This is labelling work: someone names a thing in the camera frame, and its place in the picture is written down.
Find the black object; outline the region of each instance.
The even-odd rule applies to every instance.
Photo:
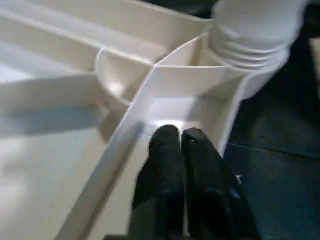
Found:
[[[173,240],[182,235],[184,160],[179,137],[175,126],[165,125],[150,140],[149,157],[136,180],[130,239]]]
[[[191,236],[197,240],[260,240],[240,183],[208,137],[190,128],[183,132],[181,142]]]

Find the white plastic tray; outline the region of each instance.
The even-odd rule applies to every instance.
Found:
[[[208,22],[139,1],[0,2],[0,239],[125,235],[161,125],[201,128],[223,155],[265,78],[207,51]]]

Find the dark floor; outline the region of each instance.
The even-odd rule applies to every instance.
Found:
[[[207,17],[215,0],[147,2]],[[225,152],[266,240],[320,240],[320,101],[312,61],[303,33],[286,66],[242,103]]]

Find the white plastic surface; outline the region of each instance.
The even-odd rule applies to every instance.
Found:
[[[241,69],[261,70],[288,50],[308,0],[221,0],[213,9],[210,47]]]
[[[2,0],[0,20],[5,240],[126,234],[157,127],[201,128],[223,155],[241,100],[288,57],[235,68],[210,20],[139,1]]]

